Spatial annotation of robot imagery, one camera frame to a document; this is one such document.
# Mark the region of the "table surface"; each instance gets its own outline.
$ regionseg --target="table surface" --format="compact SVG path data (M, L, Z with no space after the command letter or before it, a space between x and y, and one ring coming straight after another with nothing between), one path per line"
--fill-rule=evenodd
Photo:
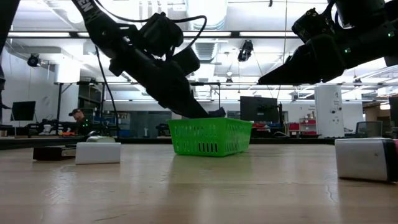
M252 145L224 158L123 145L120 164L0 151L1 223L397 223L398 186L338 180L325 145Z

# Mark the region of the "green basket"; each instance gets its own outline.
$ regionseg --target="green basket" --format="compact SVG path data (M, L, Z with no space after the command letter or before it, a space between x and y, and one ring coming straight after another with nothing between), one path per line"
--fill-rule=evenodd
M169 121L174 152L194 156L227 156L249 148L252 123L231 118Z

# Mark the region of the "chair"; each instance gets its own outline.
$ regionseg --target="chair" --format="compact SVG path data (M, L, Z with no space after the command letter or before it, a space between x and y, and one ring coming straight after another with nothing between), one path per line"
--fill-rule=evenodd
M356 138L382 137L382 121L362 121L356 123Z

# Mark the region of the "man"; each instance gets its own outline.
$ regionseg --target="man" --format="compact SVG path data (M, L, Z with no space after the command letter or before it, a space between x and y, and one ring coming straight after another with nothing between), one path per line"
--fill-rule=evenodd
M69 116L72 116L77 123L75 132L78 135L86 136L92 131L92 122L85 117L80 109L74 109Z
M4 90L5 85L6 85L6 77L4 76L4 72L1 67L1 55L0 55L0 124L2 124L2 110L3 109L6 109L6 110L11 109L10 107L8 107L2 103L1 93Z

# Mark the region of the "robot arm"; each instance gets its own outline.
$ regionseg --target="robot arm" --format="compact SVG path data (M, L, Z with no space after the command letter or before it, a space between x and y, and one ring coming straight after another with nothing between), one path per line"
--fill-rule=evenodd
M345 27L331 18L336 4ZM305 43L279 68L259 79L260 85L328 82L344 70L381 57L398 64L398 0L329 0L319 14L308 10L292 30Z
M165 14L154 14L140 30L134 25L120 29L121 24L100 8L98 0L72 1L84 18L90 39L111 59L112 73L119 76L127 72L160 106L174 113L189 118L210 117L193 97L185 78L199 69L199 59L191 45L173 55L174 48L183 43L183 33ZM154 57L165 54L166 61Z

